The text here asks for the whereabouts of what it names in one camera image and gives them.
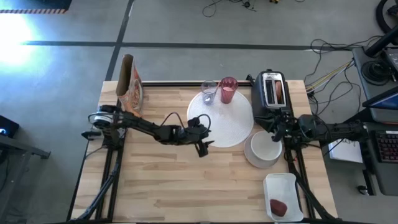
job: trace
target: wooden table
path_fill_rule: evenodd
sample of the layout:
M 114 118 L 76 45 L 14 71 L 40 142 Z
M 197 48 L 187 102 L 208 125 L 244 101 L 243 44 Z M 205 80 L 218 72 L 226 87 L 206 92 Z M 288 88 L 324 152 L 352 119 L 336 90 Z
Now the wooden table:
M 311 114 L 303 81 L 287 83 L 294 115 Z M 100 105 L 116 104 L 116 85 L 117 82 L 104 82 Z M 199 87 L 144 87 L 143 118 L 160 124 L 176 111 L 186 124 L 187 107 L 199 91 Z M 239 87 L 238 91 L 251 100 L 250 87 Z M 174 116 L 166 122 L 178 123 Z M 260 130 L 255 124 L 252 133 Z M 87 153 L 101 143 L 90 142 Z M 105 157 L 103 150 L 85 161 L 72 218 L 81 215 L 98 193 Z M 321 150 L 308 147 L 303 150 L 303 158 L 312 192 L 337 217 Z M 151 136 L 130 129 L 126 134 L 113 221 L 271 222 L 265 211 L 262 181 L 267 174 L 281 172 L 289 172 L 283 157 L 269 169 L 255 168 L 243 154 L 243 143 L 229 148 L 209 147 L 209 154 L 199 158 L 194 146 L 164 146 Z M 307 217 L 305 196 L 299 192 Z

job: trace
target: glass cup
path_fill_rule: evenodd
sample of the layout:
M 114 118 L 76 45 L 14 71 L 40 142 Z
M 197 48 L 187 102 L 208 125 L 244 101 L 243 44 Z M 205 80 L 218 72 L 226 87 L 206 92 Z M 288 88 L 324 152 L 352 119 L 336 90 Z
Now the glass cup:
M 204 81 L 201 86 L 203 103 L 211 105 L 217 93 L 217 83 L 214 81 Z
M 221 102 L 228 104 L 232 101 L 235 91 L 238 89 L 238 81 L 233 77 L 225 77 L 220 83 Z

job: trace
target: white container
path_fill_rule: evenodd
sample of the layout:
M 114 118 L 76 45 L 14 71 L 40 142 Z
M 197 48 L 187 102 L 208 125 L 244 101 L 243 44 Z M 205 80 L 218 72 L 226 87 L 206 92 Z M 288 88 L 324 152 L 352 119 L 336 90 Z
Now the white container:
M 295 186 L 296 176 L 293 174 L 268 174 L 263 181 L 266 210 L 275 222 L 299 222 L 304 218 L 299 207 Z M 286 214 L 279 217 L 271 212 L 270 200 L 275 199 L 287 206 Z
M 272 133 L 259 131 L 244 142 L 244 155 L 255 167 L 265 169 L 273 166 L 282 154 L 282 143 L 272 141 Z

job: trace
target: keyboard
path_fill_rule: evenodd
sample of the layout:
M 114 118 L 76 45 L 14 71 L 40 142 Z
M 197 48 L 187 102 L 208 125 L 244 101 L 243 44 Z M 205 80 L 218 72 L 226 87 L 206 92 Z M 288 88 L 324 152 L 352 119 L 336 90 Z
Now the keyboard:
M 376 131 L 374 136 L 379 160 L 398 163 L 398 131 Z

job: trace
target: gray floor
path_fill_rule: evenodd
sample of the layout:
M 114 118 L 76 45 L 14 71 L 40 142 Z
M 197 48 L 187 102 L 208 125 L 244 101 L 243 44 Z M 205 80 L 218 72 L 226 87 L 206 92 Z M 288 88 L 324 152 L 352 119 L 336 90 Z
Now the gray floor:
M 115 42 L 127 2 L 74 0 L 64 15 L 0 14 L 0 28 L 6 31 L 0 36 L 0 114 L 21 125 L 18 139 L 52 152 L 47 161 L 32 159 L 18 189 L 20 195 L 14 200 L 29 223 L 62 222 L 67 217 L 87 144 L 80 133 L 90 127 L 86 116 L 96 109 L 114 48 L 13 44 L 25 40 Z M 289 48 L 309 46 L 316 38 L 349 44 L 381 34 L 374 20 L 374 0 L 281 0 L 279 4 L 257 0 L 257 12 L 223 1 L 214 17 L 205 18 L 201 10 L 209 3 L 135 0 L 123 41 Z M 303 79 L 318 58 L 309 50 L 122 47 L 112 80 L 118 79 L 123 54 L 136 56 L 143 80 L 243 79 L 267 68 L 284 73 L 286 79 Z M 312 79 L 351 57 L 350 52 L 324 55 Z M 347 74 L 352 82 L 359 83 L 355 68 Z M 343 76 L 336 78 L 317 98 L 327 100 L 343 80 Z M 339 88 L 336 96 L 349 86 Z M 332 102 L 321 117 L 330 123 L 349 118 L 357 110 L 358 93 L 355 87 L 355 91 Z M 356 192 L 355 186 L 364 182 L 361 165 L 328 158 L 325 164 L 339 217 L 395 223 L 395 211 L 389 208 L 398 207 L 397 197 L 365 197 Z

